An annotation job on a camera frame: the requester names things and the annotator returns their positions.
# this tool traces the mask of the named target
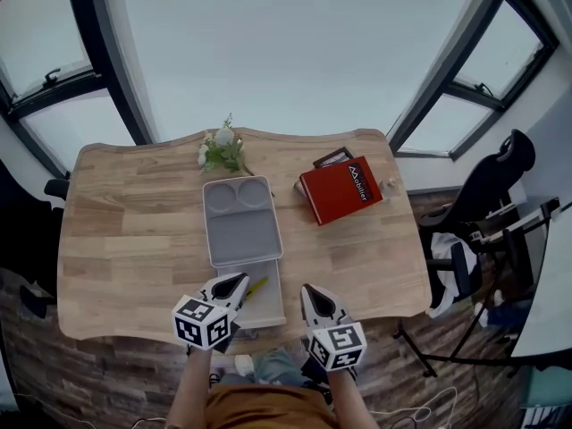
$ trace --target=yellow pen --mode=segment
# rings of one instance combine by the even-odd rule
[[[246,297],[244,298],[244,300],[248,300],[250,299],[250,297],[260,288],[262,288],[266,283],[268,282],[268,277],[265,276],[264,278],[261,278],[260,281],[255,284],[252,288],[250,288],[247,292]]]

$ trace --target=window frame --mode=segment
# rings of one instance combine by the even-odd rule
[[[88,54],[89,67],[56,76],[51,74],[44,85],[25,96],[13,94],[7,78],[0,71],[0,115],[24,146],[55,178],[67,178],[58,159],[41,143],[20,119],[71,98],[106,88],[123,124],[136,145],[155,142],[130,84],[127,67],[115,38],[105,0],[70,0],[81,40]]]
[[[455,81],[459,71],[473,53],[492,20],[506,2],[538,37],[543,47],[536,51],[533,60],[515,79],[503,98],[491,97],[488,93]],[[475,13],[459,34],[457,42],[444,55],[433,77],[419,91],[414,102],[391,128],[388,140],[390,148],[399,157],[443,157],[459,159],[487,132],[526,90],[534,77],[548,62],[559,45],[550,26],[535,7],[532,0],[480,0]],[[401,149],[409,136],[421,124],[437,100],[443,95],[460,98],[492,110],[480,124],[467,134],[453,149],[438,155],[432,151]]]

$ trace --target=floor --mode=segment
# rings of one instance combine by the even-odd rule
[[[453,193],[414,196],[415,215],[448,203]],[[492,263],[482,261],[484,279],[490,281]],[[97,429],[125,429],[139,418],[165,416],[177,388],[185,351],[177,346],[123,337],[76,341],[61,334],[57,313],[51,308],[46,320],[25,311],[18,299],[24,282],[3,273],[0,290],[0,319],[4,345],[17,392],[42,399],[49,406],[80,419]],[[472,320],[470,300],[462,301],[437,320],[417,315],[404,325],[419,348],[451,352]],[[518,406],[523,373],[509,379],[508,368],[437,363],[438,378],[424,378],[423,369],[404,340],[394,340],[395,318],[363,323],[368,340],[365,360],[358,369],[358,384],[367,406],[384,411],[419,406],[450,386],[458,400],[450,420],[460,428],[517,428],[522,417]],[[504,346],[489,340],[497,332],[477,326],[462,355],[498,358]],[[232,357],[219,357],[216,366],[229,367]],[[434,429],[447,422],[454,391],[447,391],[432,404],[433,414],[419,429]],[[70,428],[84,428],[47,408],[46,412]],[[392,424],[409,412],[375,416],[380,427],[413,427],[411,420]],[[143,423],[138,429],[159,428]]]

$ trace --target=jeans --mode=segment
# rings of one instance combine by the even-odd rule
[[[489,310],[489,324],[518,328],[524,325],[532,306],[532,300],[523,300],[514,304],[502,304]]]
[[[254,373],[247,376],[226,374],[221,384],[281,384],[305,387],[309,380],[294,366],[284,349],[274,349],[265,354],[252,355]]]

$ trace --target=circular compartment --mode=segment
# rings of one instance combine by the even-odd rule
[[[259,180],[244,181],[239,187],[239,200],[246,206],[256,208],[268,200],[268,189]]]
[[[228,184],[216,184],[206,192],[206,204],[216,213],[223,213],[228,210],[235,200],[234,189]]]

